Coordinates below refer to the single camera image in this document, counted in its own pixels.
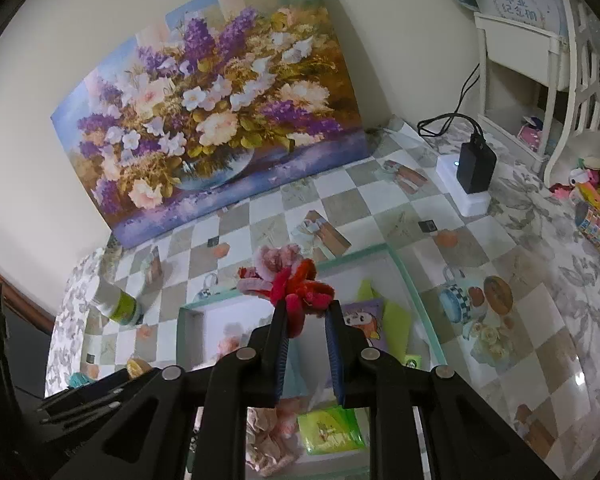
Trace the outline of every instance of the canvas painting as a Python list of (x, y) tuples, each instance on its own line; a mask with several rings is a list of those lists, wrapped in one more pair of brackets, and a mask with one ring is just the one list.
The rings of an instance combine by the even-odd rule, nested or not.
[(323, 0), (191, 0), (120, 45), (51, 118), (126, 248), (368, 155)]

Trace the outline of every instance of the small black square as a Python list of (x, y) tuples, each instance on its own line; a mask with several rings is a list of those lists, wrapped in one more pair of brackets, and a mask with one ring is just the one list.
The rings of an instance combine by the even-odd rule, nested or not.
[(433, 231), (437, 231), (436, 223), (433, 220), (425, 220), (423, 222), (418, 222), (420, 229), (423, 233), (432, 233)]

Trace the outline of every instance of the stuffed toy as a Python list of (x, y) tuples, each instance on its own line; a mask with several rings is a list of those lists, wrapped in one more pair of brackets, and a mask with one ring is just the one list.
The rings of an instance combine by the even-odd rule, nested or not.
[(267, 298), (273, 306), (285, 300), (290, 338), (300, 335), (306, 314), (323, 316), (333, 301), (333, 289), (315, 281), (314, 261), (303, 258), (297, 244), (279, 249), (262, 246), (254, 253), (253, 264), (238, 270), (237, 288), (243, 294)]

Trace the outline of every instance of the white charger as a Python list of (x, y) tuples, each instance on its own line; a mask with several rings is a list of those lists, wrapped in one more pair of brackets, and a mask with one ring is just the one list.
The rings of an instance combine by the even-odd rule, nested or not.
[(489, 191), (467, 194), (456, 177), (458, 172), (459, 153), (440, 155), (436, 163), (436, 173), (445, 184), (451, 198), (462, 216), (484, 215), (489, 207), (491, 195)]

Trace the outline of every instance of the plastic bottle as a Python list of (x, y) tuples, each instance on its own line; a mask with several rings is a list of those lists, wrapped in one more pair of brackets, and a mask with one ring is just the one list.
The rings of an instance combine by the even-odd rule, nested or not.
[(94, 276), (85, 299), (100, 313), (120, 325), (136, 324), (140, 317), (140, 308), (136, 298), (127, 294), (118, 286), (111, 285), (100, 276)]

